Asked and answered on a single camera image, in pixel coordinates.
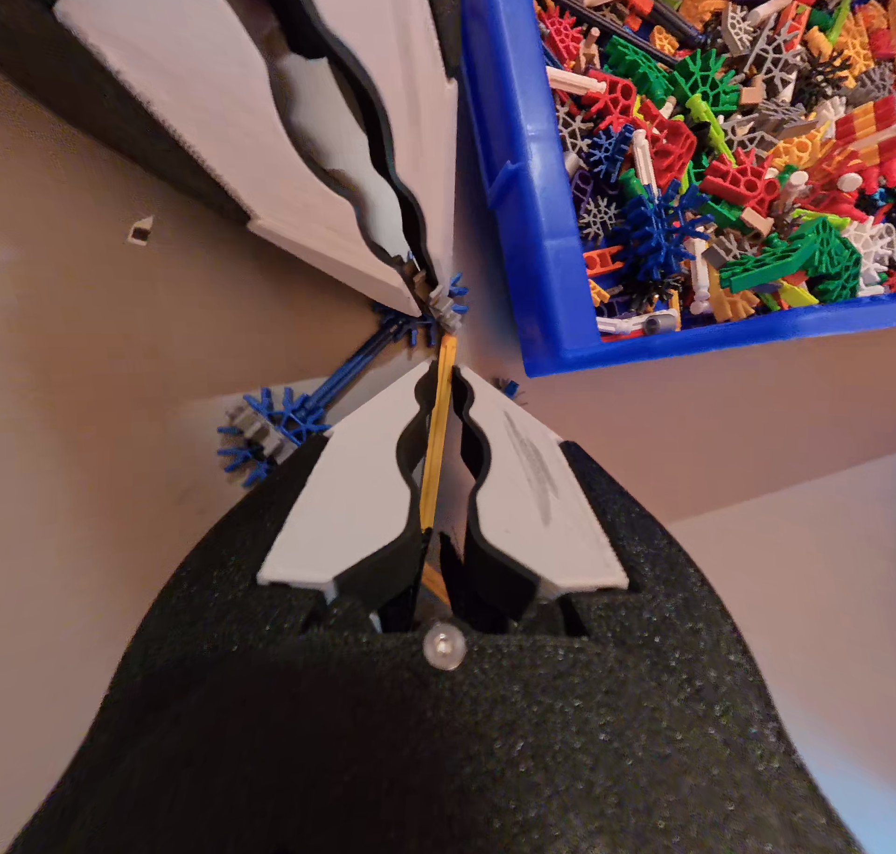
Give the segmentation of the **blue toy rod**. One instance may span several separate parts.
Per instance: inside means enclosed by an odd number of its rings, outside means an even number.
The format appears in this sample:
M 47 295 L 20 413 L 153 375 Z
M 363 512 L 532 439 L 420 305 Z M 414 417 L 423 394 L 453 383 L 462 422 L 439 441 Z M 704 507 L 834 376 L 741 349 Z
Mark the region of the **blue toy rod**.
M 326 381 L 310 394 L 302 409 L 304 416 L 322 415 L 329 410 L 346 389 L 348 389 L 364 370 L 369 367 L 375 356 L 379 355 L 388 344 L 395 343 L 406 332 L 416 339 L 413 330 L 415 321 L 409 317 L 392 316 L 381 322 L 378 330 L 365 341 Z

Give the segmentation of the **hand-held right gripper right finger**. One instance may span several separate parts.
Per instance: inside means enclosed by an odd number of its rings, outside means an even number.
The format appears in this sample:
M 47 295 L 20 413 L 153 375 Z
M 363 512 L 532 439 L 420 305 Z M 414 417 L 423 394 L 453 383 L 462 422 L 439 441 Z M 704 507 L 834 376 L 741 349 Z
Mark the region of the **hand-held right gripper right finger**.
M 538 602 L 627 591 L 562 438 L 470 367 L 454 368 L 453 403 L 474 481 L 464 565 L 476 595 L 517 622 Z

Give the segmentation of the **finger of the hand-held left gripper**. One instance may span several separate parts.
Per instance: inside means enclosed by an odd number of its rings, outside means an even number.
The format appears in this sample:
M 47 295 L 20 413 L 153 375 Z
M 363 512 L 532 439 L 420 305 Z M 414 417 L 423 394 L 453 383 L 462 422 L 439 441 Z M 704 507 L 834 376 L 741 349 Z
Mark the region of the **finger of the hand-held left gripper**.
M 297 153 L 225 0 L 57 0 L 56 18 L 248 214 L 248 229 L 393 310 L 421 310 L 353 206 Z
M 442 284 L 454 246 L 461 0 L 268 1 L 288 45 L 346 80 L 409 250 L 428 284 Z

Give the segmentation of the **yellow toy rod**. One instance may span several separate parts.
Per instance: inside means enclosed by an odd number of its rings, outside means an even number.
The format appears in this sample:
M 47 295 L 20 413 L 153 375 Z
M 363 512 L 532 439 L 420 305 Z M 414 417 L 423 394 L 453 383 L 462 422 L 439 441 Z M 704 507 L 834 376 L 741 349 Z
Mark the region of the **yellow toy rod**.
M 424 459 L 420 488 L 420 525 L 423 532 L 431 531 L 434 527 L 445 434 L 452 401 L 452 377 L 456 350 L 457 337 L 449 333 L 443 334 L 437 360 L 435 400 L 430 415 L 427 453 Z

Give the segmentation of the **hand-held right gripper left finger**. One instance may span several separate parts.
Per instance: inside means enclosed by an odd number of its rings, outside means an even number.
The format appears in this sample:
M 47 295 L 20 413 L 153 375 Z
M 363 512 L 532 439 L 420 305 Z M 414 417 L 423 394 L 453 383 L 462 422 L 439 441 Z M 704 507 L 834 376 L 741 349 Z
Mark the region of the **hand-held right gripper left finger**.
M 375 612 L 415 583 L 421 463 L 438 367 L 428 360 L 336 423 L 256 580 Z

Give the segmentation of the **blue plastic bin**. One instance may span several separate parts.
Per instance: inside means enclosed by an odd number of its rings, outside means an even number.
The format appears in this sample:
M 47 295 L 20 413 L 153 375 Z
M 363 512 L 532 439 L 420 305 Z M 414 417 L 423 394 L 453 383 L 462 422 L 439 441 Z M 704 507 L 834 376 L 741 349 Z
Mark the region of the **blue plastic bin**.
M 528 377 L 894 327 L 894 295 L 885 295 L 604 342 L 588 293 L 532 0 L 462 0 L 462 73 Z

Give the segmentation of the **pile of colourful toy pieces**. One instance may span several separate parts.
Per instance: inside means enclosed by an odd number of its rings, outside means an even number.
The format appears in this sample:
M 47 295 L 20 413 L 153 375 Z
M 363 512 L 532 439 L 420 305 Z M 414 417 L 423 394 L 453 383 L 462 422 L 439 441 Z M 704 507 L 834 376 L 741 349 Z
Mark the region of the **pile of colourful toy pieces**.
M 895 0 L 532 0 L 605 342 L 894 295 Z

